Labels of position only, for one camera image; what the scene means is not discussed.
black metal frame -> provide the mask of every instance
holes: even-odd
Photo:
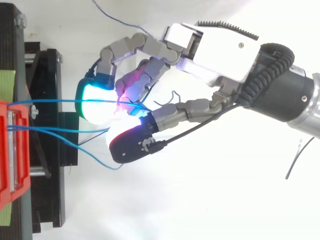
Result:
[[[61,66],[56,49],[40,51],[40,44],[26,42],[26,53],[35,53],[32,64],[26,64],[26,84],[32,99],[61,99]],[[62,112],[61,103],[35,103],[39,111],[30,124],[35,127],[56,127],[77,130],[79,116]],[[78,134],[63,133],[74,144]],[[52,222],[61,227],[65,215],[65,166],[78,165],[78,150],[61,140],[40,132],[30,134],[30,166],[42,166],[45,176],[31,177],[33,233],[40,233],[40,223]]]

black coiled cable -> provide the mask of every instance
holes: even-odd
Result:
[[[249,107],[255,99],[269,87],[274,79],[287,71],[295,60],[294,53],[286,46],[277,43],[266,43],[261,45],[261,51],[277,58],[267,68],[262,70],[244,87],[236,103],[243,107]]]

blue wire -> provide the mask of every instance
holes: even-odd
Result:
[[[19,125],[8,125],[8,128],[19,128]],[[99,130],[74,130],[74,129],[65,129],[65,128],[57,128],[57,127],[48,127],[48,126],[36,126],[37,129],[43,129],[47,131],[54,131],[54,132],[65,132],[65,133],[73,133],[73,134],[93,134],[93,133],[105,133],[107,132],[110,127],[105,129]]]
[[[109,14],[107,14],[105,11],[102,10],[102,8],[99,6],[99,4],[95,1],[95,0],[92,0],[92,2],[96,5],[96,7],[104,14],[106,15],[108,18],[111,18],[112,20],[115,20],[117,21],[118,23],[121,23],[123,25],[126,25],[128,27],[133,27],[133,28],[137,28],[137,29],[140,29],[142,30],[143,32],[145,32],[146,34],[148,34],[149,36],[152,36],[149,32],[147,32],[146,30],[144,30],[141,26],[139,25],[134,25],[134,24],[129,24],[129,23],[126,23],[124,21],[121,21],[113,16],[110,16]]]
[[[117,103],[117,104],[127,104],[131,105],[143,110],[147,110],[149,112],[152,112],[149,108],[141,106],[139,104],[135,104],[132,102],[126,102],[126,101],[111,101],[111,100],[99,100],[99,99],[34,99],[34,100],[25,100],[25,101],[15,101],[8,103],[8,106],[12,105],[18,105],[18,104],[32,104],[32,103],[82,103],[82,102],[94,102],[94,103]]]
[[[70,142],[69,140],[67,140],[66,138],[64,138],[63,136],[60,136],[54,132],[50,132],[50,131],[47,131],[47,130],[43,130],[43,129],[40,129],[40,128],[37,128],[37,127],[29,127],[29,126],[19,126],[19,128],[10,128],[8,129],[8,131],[13,131],[13,132],[16,132],[16,131],[27,131],[27,130],[30,130],[30,131],[37,131],[37,132],[40,132],[40,133],[44,133],[44,134],[49,134],[51,136],[54,136],[60,140],[62,140],[64,143],[70,145],[71,147],[74,147],[76,149],[79,149],[81,151],[83,151],[84,153],[88,154],[89,156],[91,156],[93,159],[95,159],[99,164],[103,165],[104,167],[108,168],[108,169],[111,169],[111,170],[118,170],[120,169],[123,164],[121,164],[119,167],[117,168],[114,168],[114,167],[111,167],[111,166],[108,166],[106,164],[104,164],[102,161],[100,161],[98,158],[96,158],[94,155],[92,155],[90,152],[88,152],[87,150],[83,149],[82,147],[79,147],[78,145],[75,145],[73,144],[72,142]]]

black wire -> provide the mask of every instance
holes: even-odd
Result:
[[[193,128],[190,128],[189,130],[177,135],[177,136],[174,136],[172,138],[170,138],[169,140],[166,140],[165,143],[166,144],[170,144],[192,132],[194,132],[195,130],[198,130],[199,128],[202,128],[203,126],[207,125],[208,123],[212,122],[213,120],[216,120],[217,118],[221,117],[223,114],[237,108],[237,107],[240,107],[240,104],[235,104],[233,106],[230,106],[228,108],[226,108],[225,110],[213,115],[212,117],[208,118],[207,120],[203,121],[202,123],[198,124],[197,126],[193,127]]]
[[[144,98],[141,100],[141,102],[139,103],[139,105],[142,105],[142,104],[145,102],[145,100],[147,99],[147,97],[149,96],[149,94],[151,93],[151,90],[154,88],[155,85],[156,85],[156,84],[153,84],[153,85],[149,88],[148,92],[146,93],[146,95],[144,96]]]
[[[300,152],[299,152],[299,153],[295,156],[295,158],[293,159],[293,162],[292,162],[292,164],[291,164],[291,167],[290,167],[288,173],[287,173],[286,176],[285,176],[285,179],[286,179],[286,180],[288,180],[288,178],[289,178],[289,176],[290,176],[290,174],[291,174],[291,171],[292,171],[292,169],[294,168],[295,163],[296,163],[297,159],[299,158],[300,154],[303,152],[303,150],[305,150],[305,148],[309,145],[309,143],[311,143],[311,141],[312,141],[313,139],[315,139],[315,137],[312,137],[312,138],[303,146],[303,148],[300,150]]]
[[[95,135],[95,136],[93,136],[93,137],[89,138],[88,140],[85,140],[85,141],[83,141],[83,142],[79,143],[79,144],[78,144],[78,146],[81,146],[82,144],[85,144],[85,143],[87,143],[87,142],[91,141],[92,139],[95,139],[96,137],[99,137],[100,135],[102,135],[102,134],[104,134],[104,133],[106,133],[106,132],[108,132],[108,130],[103,131],[103,132],[101,132],[101,133],[99,133],[99,134],[97,134],[97,135]]]
[[[100,62],[101,58],[99,58],[97,61],[94,62],[92,67],[90,68],[90,72],[93,73],[95,71],[95,67],[98,65],[98,62]]]
[[[160,104],[160,103],[158,103],[157,101],[154,101],[154,103],[155,103],[155,104],[158,104],[158,105],[161,106],[161,107],[163,107],[163,106],[165,106],[165,105],[167,105],[167,104],[170,104],[170,103],[172,102],[172,100],[174,99],[174,97],[175,97],[174,94],[176,94],[176,95],[179,97],[179,103],[181,103],[181,96],[180,96],[175,90],[173,90],[173,91],[171,92],[171,94],[172,94],[171,99],[170,99],[170,101],[168,101],[167,103],[165,103],[165,104]]]

green tape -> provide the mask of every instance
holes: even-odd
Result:
[[[14,98],[15,70],[0,70],[0,100],[12,102]]]
[[[10,202],[0,211],[0,226],[10,226],[11,208],[12,204]]]
[[[0,70],[0,100],[12,102],[14,98],[16,71]],[[12,204],[8,203],[0,211],[0,226],[10,226]]]

